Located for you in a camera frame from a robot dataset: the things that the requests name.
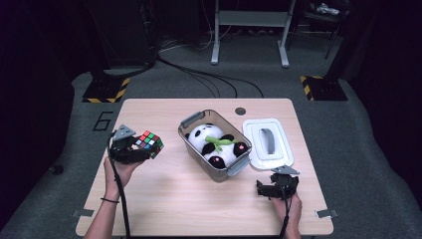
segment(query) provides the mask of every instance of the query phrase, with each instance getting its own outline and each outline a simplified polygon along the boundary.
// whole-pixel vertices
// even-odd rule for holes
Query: container lid
[[[271,169],[294,162],[291,148],[282,124],[277,119],[247,119],[243,134],[251,142],[249,156],[258,169]]]

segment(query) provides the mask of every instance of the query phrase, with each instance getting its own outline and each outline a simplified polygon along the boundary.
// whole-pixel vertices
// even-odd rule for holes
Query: gray carpet
[[[218,66],[210,65],[212,46],[201,51],[180,47],[160,56],[183,67],[250,81],[265,98],[293,101],[327,206],[340,214],[332,219],[334,232],[324,238],[421,238],[422,213],[406,183],[390,169],[374,141],[365,108],[348,82],[340,80],[347,102],[310,102],[305,96],[300,76],[323,76],[341,39],[325,60],[327,39],[298,36],[288,51],[288,69],[281,67],[278,39],[261,36],[226,41],[221,45]],[[71,124],[64,152],[57,160],[65,172],[46,172],[0,238],[79,238],[75,233],[78,218],[71,214],[83,208],[105,151],[109,131],[93,131],[102,112],[112,112],[104,115],[111,120],[108,130],[112,130],[125,99],[214,98],[203,84],[160,62],[131,78],[119,103],[82,103],[90,82],[90,74],[73,81],[76,95]],[[220,98],[235,97],[227,84],[214,83]],[[261,97],[249,84],[231,83],[238,98]],[[218,97],[215,87],[208,85]]]

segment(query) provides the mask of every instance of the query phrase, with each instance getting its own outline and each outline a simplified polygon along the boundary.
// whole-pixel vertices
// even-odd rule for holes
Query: bracelet
[[[106,198],[101,198],[101,200],[102,201],[107,201],[107,202],[112,202],[112,203],[115,203],[115,204],[118,204],[119,203],[119,201],[113,201],[113,200],[109,200],[109,199],[106,199]]]

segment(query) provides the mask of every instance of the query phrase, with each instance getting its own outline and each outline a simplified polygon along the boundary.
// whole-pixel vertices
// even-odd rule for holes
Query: rubik's cube
[[[164,148],[164,144],[162,143],[161,138],[148,130],[139,137],[139,140],[135,144],[139,148],[144,149],[150,149],[157,145],[155,152],[151,153],[151,158],[156,158],[158,153],[161,152],[161,150]]]

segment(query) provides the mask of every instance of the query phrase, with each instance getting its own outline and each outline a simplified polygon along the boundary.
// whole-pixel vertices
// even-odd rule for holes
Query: yellow black hazard tape
[[[313,93],[311,91],[311,87],[308,84],[309,78],[312,78],[312,79],[323,79],[323,78],[322,77],[301,76],[301,82],[302,82],[302,86],[304,87],[305,95],[307,96],[309,101],[313,101],[314,96],[313,96]]]
[[[104,98],[100,97],[84,97],[84,103],[118,103],[124,95],[126,91],[126,87],[129,84],[130,79],[125,79],[122,83],[118,91],[116,91],[112,96],[107,96]]]

